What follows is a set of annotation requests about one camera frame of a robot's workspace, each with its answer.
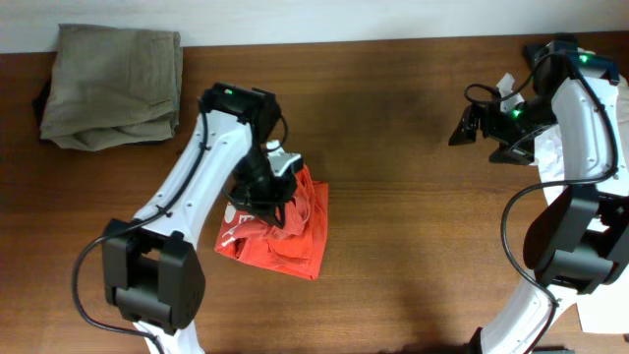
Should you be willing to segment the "orange polo shirt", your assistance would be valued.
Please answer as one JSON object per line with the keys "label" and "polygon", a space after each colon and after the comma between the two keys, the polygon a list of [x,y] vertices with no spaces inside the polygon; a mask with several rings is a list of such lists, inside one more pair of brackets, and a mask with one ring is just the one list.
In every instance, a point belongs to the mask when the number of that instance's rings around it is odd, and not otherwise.
{"label": "orange polo shirt", "polygon": [[296,181],[282,228],[228,204],[214,251],[245,265],[317,279],[328,236],[329,186],[314,180],[308,167],[296,174]]}

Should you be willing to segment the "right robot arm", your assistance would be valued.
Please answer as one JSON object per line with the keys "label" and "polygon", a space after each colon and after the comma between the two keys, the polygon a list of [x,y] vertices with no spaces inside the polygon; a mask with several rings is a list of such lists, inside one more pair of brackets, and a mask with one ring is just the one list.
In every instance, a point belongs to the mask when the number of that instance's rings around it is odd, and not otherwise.
{"label": "right robot arm", "polygon": [[529,44],[524,55],[535,94],[521,95],[510,77],[471,99],[449,142],[477,136],[497,141],[493,163],[529,165],[535,140],[561,133],[564,174],[558,197],[533,221],[521,277],[501,313],[476,330],[471,353],[531,353],[553,323],[577,300],[616,282],[628,266],[628,170],[616,119],[621,82],[617,63],[563,36]]}

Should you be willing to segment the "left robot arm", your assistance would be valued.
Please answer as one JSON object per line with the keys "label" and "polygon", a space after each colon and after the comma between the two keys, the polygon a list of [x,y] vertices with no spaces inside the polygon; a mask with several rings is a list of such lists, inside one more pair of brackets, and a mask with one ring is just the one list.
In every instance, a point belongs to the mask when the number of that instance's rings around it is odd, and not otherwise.
{"label": "left robot arm", "polygon": [[285,119],[273,93],[217,83],[199,102],[195,131],[165,182],[129,222],[104,231],[105,298],[152,353],[199,353],[194,318],[205,291],[197,244],[219,196],[269,226],[303,167],[270,139]]}

